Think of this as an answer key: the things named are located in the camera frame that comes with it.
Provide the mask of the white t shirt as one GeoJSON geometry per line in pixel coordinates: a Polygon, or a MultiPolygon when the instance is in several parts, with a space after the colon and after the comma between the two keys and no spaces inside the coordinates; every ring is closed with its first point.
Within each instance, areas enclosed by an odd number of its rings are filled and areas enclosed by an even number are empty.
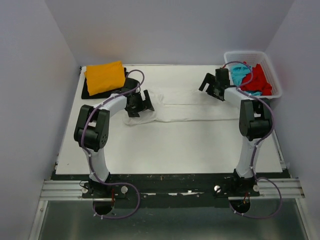
{"type": "Polygon", "coordinates": [[[154,111],[145,110],[140,117],[122,115],[127,126],[151,122],[190,122],[237,120],[240,110],[226,101],[220,101],[205,92],[188,88],[149,88],[154,111]]]}

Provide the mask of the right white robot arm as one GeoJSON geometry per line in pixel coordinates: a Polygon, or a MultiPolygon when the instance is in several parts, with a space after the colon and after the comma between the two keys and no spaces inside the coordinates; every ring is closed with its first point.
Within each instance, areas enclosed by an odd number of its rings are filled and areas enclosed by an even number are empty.
{"type": "Polygon", "coordinates": [[[262,142],[271,135],[275,127],[270,99],[250,95],[231,85],[226,68],[216,69],[214,75],[207,73],[199,90],[239,108],[242,148],[235,171],[240,178],[253,178],[262,142]]]}

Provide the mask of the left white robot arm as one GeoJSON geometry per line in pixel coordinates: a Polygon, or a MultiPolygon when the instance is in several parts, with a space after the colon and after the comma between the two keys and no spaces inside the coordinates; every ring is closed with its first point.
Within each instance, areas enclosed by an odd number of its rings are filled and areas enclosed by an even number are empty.
{"type": "Polygon", "coordinates": [[[105,160],[104,147],[109,138],[110,120],[125,110],[129,118],[139,118],[146,110],[154,111],[148,90],[140,91],[141,83],[129,78],[121,90],[115,91],[101,103],[84,104],[79,110],[73,138],[82,148],[89,167],[89,178],[96,182],[93,191],[101,198],[107,197],[111,185],[105,160]]]}

